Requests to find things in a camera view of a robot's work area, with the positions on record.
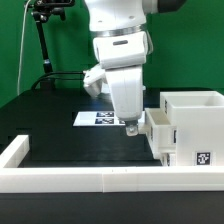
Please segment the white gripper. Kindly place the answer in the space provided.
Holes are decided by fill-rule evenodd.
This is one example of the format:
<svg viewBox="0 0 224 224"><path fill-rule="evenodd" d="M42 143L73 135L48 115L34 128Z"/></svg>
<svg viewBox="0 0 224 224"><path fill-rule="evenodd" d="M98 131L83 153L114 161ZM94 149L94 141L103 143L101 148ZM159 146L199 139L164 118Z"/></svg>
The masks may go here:
<svg viewBox="0 0 224 224"><path fill-rule="evenodd" d="M116 116L125 122L129 137L138 134L143 109L142 65L148 50L146 33L93 40L95 56L105 70Z"/></svg>

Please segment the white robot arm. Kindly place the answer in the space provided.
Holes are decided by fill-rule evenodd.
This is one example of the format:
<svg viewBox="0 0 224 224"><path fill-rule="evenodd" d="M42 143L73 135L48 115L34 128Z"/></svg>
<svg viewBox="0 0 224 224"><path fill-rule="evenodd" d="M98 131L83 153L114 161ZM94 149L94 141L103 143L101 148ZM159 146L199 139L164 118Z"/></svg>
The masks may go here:
<svg viewBox="0 0 224 224"><path fill-rule="evenodd" d="M107 85L114 112L129 136L138 134L143 111L142 65L153 52L146 16L174 12L187 0L84 0L98 61L84 77L93 97Z"/></svg>

